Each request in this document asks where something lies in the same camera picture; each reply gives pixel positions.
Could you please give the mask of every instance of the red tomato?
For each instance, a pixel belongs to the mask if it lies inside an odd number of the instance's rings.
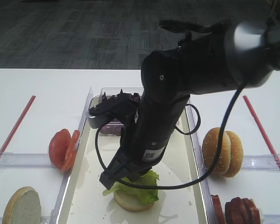
[[[69,130],[62,129],[54,135],[50,142],[49,157],[51,163],[58,169],[61,169],[64,164],[65,154],[69,147],[70,140]]]
[[[79,130],[75,130],[73,133],[73,136],[71,137],[69,146],[66,150],[66,154],[65,154],[65,161],[67,161],[71,155],[71,153],[75,150],[75,145],[78,142],[80,137],[80,131]]]
[[[75,150],[71,152],[68,160],[66,160],[64,165],[62,166],[61,172],[64,173],[74,166],[76,155],[77,155],[77,153]]]
[[[75,145],[78,142],[79,138],[80,138],[80,131],[75,130],[73,136],[71,137],[69,146],[65,154],[65,162],[61,168],[61,172],[63,173],[68,171],[70,168],[74,166],[76,155],[77,155],[75,151]]]

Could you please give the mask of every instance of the green lettuce leaf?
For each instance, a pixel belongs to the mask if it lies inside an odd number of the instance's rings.
[[[159,175],[156,172],[150,170],[145,175],[140,177],[137,181],[133,182],[133,184],[157,186],[158,179],[159,179]],[[123,178],[122,180],[132,183],[126,177]],[[130,195],[136,196],[142,204],[153,203],[153,202],[159,200],[158,190],[131,188],[131,187],[128,187],[119,182],[115,182],[110,190],[104,190],[103,195],[106,196],[106,195],[108,195],[110,193],[114,193],[115,191],[118,191],[118,190],[124,191],[125,193],[130,194]]]

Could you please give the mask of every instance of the red straw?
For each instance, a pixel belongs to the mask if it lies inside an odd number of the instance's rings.
[[[8,144],[10,143],[11,139],[14,136],[14,133],[16,132],[16,130],[18,129],[18,127],[20,126],[22,120],[24,119],[26,113],[28,112],[29,108],[31,107],[33,101],[35,100],[36,96],[32,96],[29,100],[29,102],[27,103],[25,109],[23,110],[22,114],[20,115],[20,117],[18,118],[17,122],[15,123],[13,129],[11,130],[11,132],[9,133],[7,139],[5,140],[5,142],[3,143],[0,152],[4,152],[8,146]]]
[[[253,116],[253,118],[254,118],[254,120],[255,120],[255,122],[256,122],[259,130],[260,130],[260,132],[261,132],[261,135],[262,135],[263,139],[265,140],[266,145],[269,148],[271,154],[276,155],[277,153],[276,153],[276,151],[275,151],[275,149],[274,149],[274,147],[273,147],[269,137],[267,136],[267,134],[266,134],[266,132],[265,132],[265,130],[264,130],[264,128],[263,128],[259,118],[257,117],[257,114],[254,111],[254,109],[252,107],[252,104],[250,103],[248,97],[247,96],[243,96],[243,98],[244,98],[244,101],[247,104],[247,107],[249,108],[249,111],[250,111],[251,115]],[[279,162],[278,159],[276,159],[276,163],[280,167],[280,162]]]

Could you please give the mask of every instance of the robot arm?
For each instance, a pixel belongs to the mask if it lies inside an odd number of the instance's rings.
[[[100,182],[110,189],[116,181],[110,174],[133,181],[158,164],[190,94],[236,90],[247,79],[247,87],[261,86],[273,70],[280,70],[280,26],[223,22],[177,49],[152,52],[141,67],[139,103],[120,93],[89,110],[93,128],[114,118],[124,124],[120,148]]]

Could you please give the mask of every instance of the sesame seed bun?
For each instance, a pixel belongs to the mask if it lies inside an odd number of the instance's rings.
[[[218,146],[219,127],[210,129],[203,139],[202,153],[206,168],[212,165]],[[223,133],[222,150],[213,174],[234,177],[241,169],[244,151],[240,138],[230,131]]]
[[[223,174],[223,176],[234,177],[241,169],[244,159],[244,151],[241,139],[234,132],[226,132],[231,141],[231,160],[229,169],[226,174]]]
[[[206,168],[210,168],[217,152],[219,127],[215,127],[209,130],[204,137],[202,144],[203,161]],[[225,174],[230,165],[231,160],[231,141],[226,132],[223,133],[222,150],[219,161],[213,171],[213,174],[223,175]]]

